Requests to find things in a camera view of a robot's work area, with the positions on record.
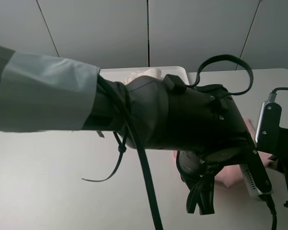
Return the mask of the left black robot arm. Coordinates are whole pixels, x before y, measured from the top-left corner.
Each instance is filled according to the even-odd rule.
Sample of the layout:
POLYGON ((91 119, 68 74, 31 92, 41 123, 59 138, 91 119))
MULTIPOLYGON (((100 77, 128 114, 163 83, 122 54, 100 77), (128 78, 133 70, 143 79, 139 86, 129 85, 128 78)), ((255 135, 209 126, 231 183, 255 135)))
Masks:
POLYGON ((0 131, 113 132, 119 152, 139 153, 153 212, 156 197, 146 149, 176 150, 189 187, 186 210, 212 214, 214 178, 227 165, 250 162, 254 143, 221 85, 188 86, 175 75, 105 80, 96 66, 20 53, 0 46, 0 131))

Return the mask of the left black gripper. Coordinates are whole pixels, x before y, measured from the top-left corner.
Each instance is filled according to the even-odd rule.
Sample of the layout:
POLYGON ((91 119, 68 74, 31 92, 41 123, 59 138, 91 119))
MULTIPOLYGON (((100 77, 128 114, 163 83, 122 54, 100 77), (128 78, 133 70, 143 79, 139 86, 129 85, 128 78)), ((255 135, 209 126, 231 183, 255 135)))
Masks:
POLYGON ((230 188, 243 179, 239 165, 223 168, 206 165, 192 151, 177 151, 176 167, 181 180, 189 189, 186 199, 186 211, 189 214, 193 214, 197 207, 201 215, 214 214, 215 185, 230 188))

